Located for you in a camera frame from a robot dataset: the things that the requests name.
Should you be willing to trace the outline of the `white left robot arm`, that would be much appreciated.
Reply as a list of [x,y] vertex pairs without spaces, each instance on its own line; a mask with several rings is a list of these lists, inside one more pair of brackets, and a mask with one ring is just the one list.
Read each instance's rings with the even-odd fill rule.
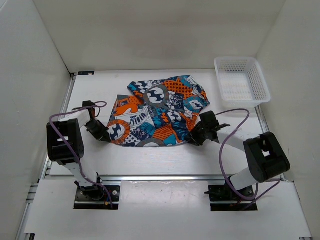
[[83,101],[81,107],[70,112],[58,113],[49,118],[46,125],[47,152],[50,161],[69,170],[76,178],[75,184],[84,195],[100,200],[109,191],[103,185],[98,172],[81,162],[85,154],[81,128],[99,142],[110,143],[111,138],[106,127],[98,120],[96,109],[107,106],[105,101]]

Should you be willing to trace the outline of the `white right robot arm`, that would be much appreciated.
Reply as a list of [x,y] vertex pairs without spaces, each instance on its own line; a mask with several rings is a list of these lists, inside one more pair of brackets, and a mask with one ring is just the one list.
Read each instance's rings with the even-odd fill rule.
[[[224,193],[230,200],[242,195],[243,189],[267,182],[288,172],[291,164],[275,134],[268,131],[263,134],[250,133],[230,124],[220,124],[213,111],[200,114],[200,122],[187,135],[186,142],[202,146],[206,140],[220,144],[219,165],[226,186]],[[229,145],[245,153],[248,167],[230,177],[223,167],[223,149]]]

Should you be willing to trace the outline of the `colourful patterned shorts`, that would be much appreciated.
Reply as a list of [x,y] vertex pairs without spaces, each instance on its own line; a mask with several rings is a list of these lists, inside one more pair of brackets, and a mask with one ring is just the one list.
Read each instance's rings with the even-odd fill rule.
[[122,147],[184,144],[200,112],[210,105],[191,75],[133,81],[131,95],[118,95],[108,122],[111,143]]

